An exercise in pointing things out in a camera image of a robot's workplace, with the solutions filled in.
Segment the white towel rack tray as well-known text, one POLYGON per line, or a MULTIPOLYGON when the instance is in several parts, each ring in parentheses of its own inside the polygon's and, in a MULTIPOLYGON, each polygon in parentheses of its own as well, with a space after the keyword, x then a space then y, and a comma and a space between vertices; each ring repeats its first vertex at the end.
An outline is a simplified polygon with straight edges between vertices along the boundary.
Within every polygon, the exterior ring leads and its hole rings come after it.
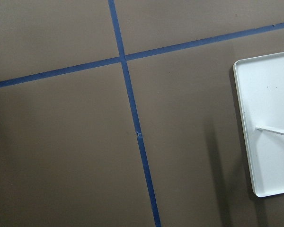
POLYGON ((233 65, 253 192, 284 193, 284 52, 233 65))

